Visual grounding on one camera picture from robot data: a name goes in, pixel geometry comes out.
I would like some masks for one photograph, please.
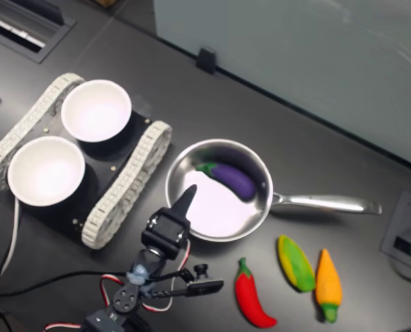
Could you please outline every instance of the metal rim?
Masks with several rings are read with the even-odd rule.
[[[239,239],[242,239],[243,237],[246,237],[247,235],[251,234],[252,232],[254,232],[264,222],[265,218],[267,217],[267,215],[270,211],[270,207],[272,205],[272,200],[273,200],[273,182],[272,182],[270,172],[268,171],[267,166],[264,164],[264,161],[262,161],[262,159],[249,147],[247,147],[247,146],[245,146],[245,145],[243,145],[239,142],[235,142],[234,140],[225,140],[225,139],[220,139],[220,138],[214,138],[214,139],[211,139],[211,140],[202,140],[201,142],[190,145],[187,149],[182,151],[179,154],[179,156],[176,157],[175,161],[170,166],[169,172],[167,173],[167,177],[165,178],[165,200],[167,202],[167,205],[170,208],[172,206],[172,204],[170,203],[170,200],[169,200],[169,181],[172,177],[172,174],[173,174],[174,170],[178,166],[178,164],[192,150],[195,150],[196,148],[200,147],[201,145],[206,145],[206,144],[210,144],[210,143],[224,143],[224,144],[237,146],[237,147],[243,149],[244,151],[246,151],[247,154],[251,155],[259,163],[260,167],[262,168],[262,170],[263,170],[263,172],[265,173],[265,176],[266,176],[267,201],[266,201],[266,204],[265,204],[265,210],[264,210],[263,214],[261,215],[261,217],[259,218],[259,221],[251,229],[245,231],[244,233],[242,233],[240,235],[237,235],[237,236],[234,236],[234,237],[228,237],[228,238],[225,238],[225,239],[220,239],[220,238],[216,238],[216,237],[207,237],[207,236],[202,235],[198,232],[195,232],[192,229],[190,229],[190,234],[195,236],[195,237],[198,237],[200,239],[210,241],[210,242],[231,242],[231,241],[239,240]]]

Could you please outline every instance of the table surface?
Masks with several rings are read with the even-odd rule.
[[[216,295],[175,299],[166,313],[142,312],[157,331],[255,331],[240,314],[233,283],[237,261],[247,257],[273,331],[411,331],[411,283],[380,250],[411,170],[220,74],[82,1],[61,1],[77,25],[36,64],[0,45],[0,139],[60,74],[113,80],[148,101],[153,119],[174,128],[172,146],[120,232],[92,252],[25,216],[0,291],[12,291],[74,270],[127,270],[140,248],[147,218],[165,205],[170,163],[187,146],[229,138],[254,149],[268,166],[275,189],[287,194],[345,194],[380,201],[382,216],[284,210],[271,214],[250,236],[231,243],[192,240],[187,267],[210,265],[225,280]],[[12,198],[0,192],[0,259],[10,239]],[[297,294],[277,262],[281,234],[295,239],[315,266],[321,248],[336,264],[344,300],[334,325],[321,324],[310,293]],[[403,273],[411,270],[403,266]],[[0,301],[30,331],[45,323],[81,322],[102,308],[97,277],[78,277]]]

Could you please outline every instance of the white bowl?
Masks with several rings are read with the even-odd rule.
[[[124,129],[131,115],[126,90],[112,81],[94,80],[74,88],[62,104],[64,128],[77,140],[102,142]]]
[[[80,186],[86,163],[81,150],[60,137],[30,141],[13,156],[8,183],[25,204],[49,206],[63,201]]]

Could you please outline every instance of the purple eggplant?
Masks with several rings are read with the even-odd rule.
[[[239,169],[226,164],[206,163],[197,166],[203,172],[228,189],[232,190],[242,201],[250,201],[256,195],[256,186],[252,179]]]

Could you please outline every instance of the frying pan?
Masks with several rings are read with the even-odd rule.
[[[255,185],[255,195],[241,200],[231,189],[211,179],[197,167],[204,163],[233,165],[247,174]],[[273,191],[270,173],[251,149],[232,140],[213,139],[198,142],[184,150],[173,162],[165,182],[167,204],[174,202],[191,185],[198,186],[187,218],[190,232],[201,239],[228,242],[256,230],[271,208],[301,205],[339,212],[380,214],[381,205],[349,196],[287,196]]]

